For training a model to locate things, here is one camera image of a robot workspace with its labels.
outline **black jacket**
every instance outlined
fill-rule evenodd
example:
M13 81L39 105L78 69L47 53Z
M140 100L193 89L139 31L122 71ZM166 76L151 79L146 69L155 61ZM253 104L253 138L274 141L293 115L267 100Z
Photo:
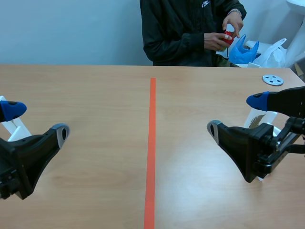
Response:
M144 51L154 65L213 66L215 52L204 49L204 33L224 32L238 0L140 0Z

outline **hand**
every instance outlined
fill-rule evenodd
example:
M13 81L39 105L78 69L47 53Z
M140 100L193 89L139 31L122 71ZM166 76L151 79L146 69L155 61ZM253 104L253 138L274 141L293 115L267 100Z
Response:
M232 37L224 33L205 33L204 34L204 48L213 51L224 51L225 48L229 48L230 45L221 39L232 40Z
M240 16L240 13L238 12L232 12L230 13L223 22L223 30L226 31L227 30L227 25L231 24L234 27L234 34L233 34L233 38L238 37L240 38L239 32L242 29L242 27L244 26L243 23L243 19Z

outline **red object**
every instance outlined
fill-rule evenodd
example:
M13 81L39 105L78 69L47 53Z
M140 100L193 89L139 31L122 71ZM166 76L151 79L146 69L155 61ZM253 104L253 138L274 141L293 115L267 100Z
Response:
M144 229L155 229L156 78L151 78Z
M225 34L227 34L227 35L229 35L231 37L233 36L233 32L226 31ZM227 44L231 45L234 42L234 39L232 39L232 40L224 39L224 42L226 42Z

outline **black mechanical part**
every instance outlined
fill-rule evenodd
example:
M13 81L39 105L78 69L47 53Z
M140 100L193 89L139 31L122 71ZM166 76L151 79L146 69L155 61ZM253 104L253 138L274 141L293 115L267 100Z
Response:
M255 129L245 129L211 121L207 128L249 183L255 177L270 174L288 153L305 154L305 146L293 145L305 134L305 119L289 118L277 137L273 137L274 127L265 123Z
M0 138L0 198L31 195L47 164L68 138L70 129L57 124L42 135L15 142Z
M255 94L258 98L263 93ZM269 92L268 111L275 111L289 117L305 118L305 86L289 88L280 92Z

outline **blue plastic bag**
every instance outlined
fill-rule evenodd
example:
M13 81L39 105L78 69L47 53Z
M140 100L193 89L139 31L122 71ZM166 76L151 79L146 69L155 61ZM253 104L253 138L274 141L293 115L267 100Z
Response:
M242 36L229 54L229 61L235 64L250 63L256 58L259 42L252 49L244 48L246 35Z

